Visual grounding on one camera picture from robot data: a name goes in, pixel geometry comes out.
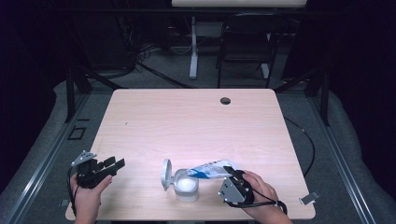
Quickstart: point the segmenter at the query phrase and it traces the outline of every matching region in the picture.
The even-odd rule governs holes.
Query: table top
[[[305,7],[306,0],[172,0],[173,7]]]
[[[230,99],[228,105],[220,99]],[[271,90],[117,90],[91,152],[125,159],[102,194],[98,220],[249,220],[218,195],[222,179],[200,179],[194,203],[163,190],[164,159],[177,169],[231,160],[262,176],[293,219],[315,216],[276,95]],[[70,207],[68,219],[74,219]]]

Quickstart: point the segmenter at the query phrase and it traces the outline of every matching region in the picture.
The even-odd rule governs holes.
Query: black backdrop
[[[307,10],[347,7],[356,13],[347,20],[302,21],[283,77],[301,76],[321,65],[328,52],[335,53],[331,91],[342,101],[357,132],[364,163],[396,199],[396,2],[310,0]],[[340,33],[344,33],[342,44],[332,46]]]
[[[53,88],[65,80],[69,61],[56,34],[34,1],[1,1],[0,191],[48,120],[56,100]]]

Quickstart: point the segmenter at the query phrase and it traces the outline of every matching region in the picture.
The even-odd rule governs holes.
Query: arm
[[[270,199],[278,200],[275,189],[269,184],[265,183],[259,175],[246,171],[243,174],[244,179],[257,190],[259,193],[267,196]],[[268,199],[263,198],[258,193],[254,192],[254,203],[269,202]],[[280,207],[272,205],[243,208],[243,210],[262,224],[290,224],[291,221],[286,216]]]
[[[95,222],[100,206],[103,190],[111,183],[112,176],[108,175],[94,189],[83,189],[78,186],[77,174],[70,178],[70,185],[75,197],[76,224],[92,224]]]

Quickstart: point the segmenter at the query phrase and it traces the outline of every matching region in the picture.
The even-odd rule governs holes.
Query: white container
[[[174,185],[177,199],[184,203],[193,203],[198,199],[199,179],[187,175],[187,169],[179,169],[172,176],[172,162],[168,159],[163,161],[161,174],[163,189],[167,191],[170,185]]]

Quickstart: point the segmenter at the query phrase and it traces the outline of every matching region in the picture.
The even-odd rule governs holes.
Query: cable
[[[69,192],[69,198],[70,198],[70,203],[72,204],[73,213],[76,216],[77,212],[76,212],[76,207],[75,207],[75,199],[76,199],[76,193],[77,193],[78,188],[76,189],[75,196],[73,196],[73,191],[72,191],[72,187],[70,184],[70,177],[71,177],[72,169],[73,169],[73,167],[70,166],[69,170],[67,171],[67,190]]]
[[[288,207],[281,201],[276,201],[273,199],[268,198],[267,196],[261,194],[260,192],[258,192],[257,190],[253,190],[254,192],[258,193],[260,196],[262,196],[263,198],[266,198],[267,200],[269,200],[270,202],[265,202],[265,203],[250,203],[250,204],[233,204],[233,203],[228,203],[228,205],[230,205],[231,207],[236,207],[236,208],[249,208],[249,207],[258,207],[258,206],[264,206],[264,205],[273,205],[273,206],[279,206],[283,213],[285,215],[288,214]]]
[[[177,49],[177,48],[179,48],[179,49],[181,49],[181,48],[188,48],[188,49],[185,50],[185,51],[183,51],[183,52],[178,52],[177,50],[175,50],[175,49]],[[189,46],[186,46],[186,47],[171,47],[170,49],[171,49],[175,54],[183,55],[183,54],[188,53],[188,52],[191,50],[191,48],[192,48],[192,45],[189,45]]]
[[[156,71],[156,70],[154,70],[154,69],[152,69],[150,67],[145,66],[141,62],[136,62],[136,63],[139,64],[140,66],[142,66],[144,69],[146,69],[149,72],[151,72],[152,74],[154,74],[155,76],[162,78],[163,80],[169,82],[170,84],[172,84],[172,85],[174,85],[176,87],[179,87],[179,88],[181,87],[181,88],[185,88],[185,89],[197,89],[196,87],[193,87],[193,86],[181,83],[179,81],[176,81],[176,80],[174,80],[174,79],[172,79],[172,78],[170,78],[170,77],[168,77],[168,76],[166,76],[166,75],[164,75],[164,74],[162,74],[162,73],[160,73],[160,72],[158,72],[158,71]]]
[[[308,172],[311,170],[312,165],[314,164],[314,160],[315,160],[315,155],[316,155],[316,149],[315,149],[315,144],[314,141],[312,141],[312,138],[308,135],[308,133],[305,131],[305,129],[303,129],[302,127],[300,127],[300,125],[298,125],[297,123],[295,123],[294,121],[292,121],[291,119],[288,119],[286,117],[283,117],[285,120],[287,120],[288,122],[294,124],[297,128],[299,128],[304,134],[305,136],[308,138],[309,142],[311,142],[311,146],[312,146],[312,159],[311,162],[309,163],[308,168],[306,169],[306,171],[304,172],[304,177],[308,174]]]
[[[102,74],[100,74],[100,76],[101,77],[105,77],[106,79],[112,79],[112,78],[116,78],[116,77],[125,77],[126,75],[132,73],[133,71],[134,71],[134,68],[131,68],[131,69],[128,69],[128,70],[126,70],[124,72],[121,72],[121,73],[112,74],[112,75],[102,75]]]

